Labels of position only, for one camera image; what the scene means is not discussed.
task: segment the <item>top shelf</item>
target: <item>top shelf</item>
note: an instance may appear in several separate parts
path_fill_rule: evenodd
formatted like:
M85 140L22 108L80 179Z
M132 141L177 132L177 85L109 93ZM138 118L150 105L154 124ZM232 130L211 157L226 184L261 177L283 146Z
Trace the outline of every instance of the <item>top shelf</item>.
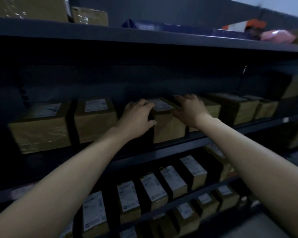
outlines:
M101 27L44 20L0 18L0 36L222 47L298 53L298 45L296 44L274 44L268 41Z

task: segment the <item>person's right hand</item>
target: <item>person's right hand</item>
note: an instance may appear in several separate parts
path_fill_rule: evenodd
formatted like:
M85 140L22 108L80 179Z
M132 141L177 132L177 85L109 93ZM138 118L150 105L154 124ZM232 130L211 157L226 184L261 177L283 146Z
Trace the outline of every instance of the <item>person's right hand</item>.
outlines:
M203 101L199 100L195 94L186 94L184 96L175 95L183 110L174 110L174 116L182 121L185 125L201 129L201 122L205 119L212 118Z

